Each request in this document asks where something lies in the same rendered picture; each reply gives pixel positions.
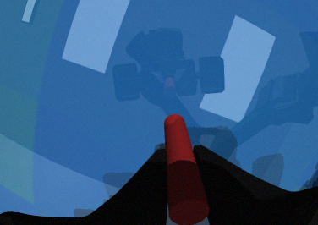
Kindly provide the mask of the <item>red peg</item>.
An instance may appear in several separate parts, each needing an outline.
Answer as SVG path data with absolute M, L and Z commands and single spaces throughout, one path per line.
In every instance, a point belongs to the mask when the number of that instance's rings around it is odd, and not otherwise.
M 163 120 L 167 161 L 168 216 L 173 223 L 194 225 L 210 214 L 186 123 L 178 113 Z

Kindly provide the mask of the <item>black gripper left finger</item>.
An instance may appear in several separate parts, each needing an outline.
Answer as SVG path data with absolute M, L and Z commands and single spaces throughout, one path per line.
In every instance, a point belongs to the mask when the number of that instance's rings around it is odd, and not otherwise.
M 167 210 L 166 149 L 156 149 L 124 187 L 87 217 L 6 211 L 0 214 L 0 225 L 166 225 Z

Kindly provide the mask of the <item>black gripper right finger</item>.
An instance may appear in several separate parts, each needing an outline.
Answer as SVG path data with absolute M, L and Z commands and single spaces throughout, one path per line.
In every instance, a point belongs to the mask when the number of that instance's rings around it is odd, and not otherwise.
M 247 173 L 203 145 L 194 156 L 209 203 L 210 225 L 316 225 L 318 186 L 288 191 Z

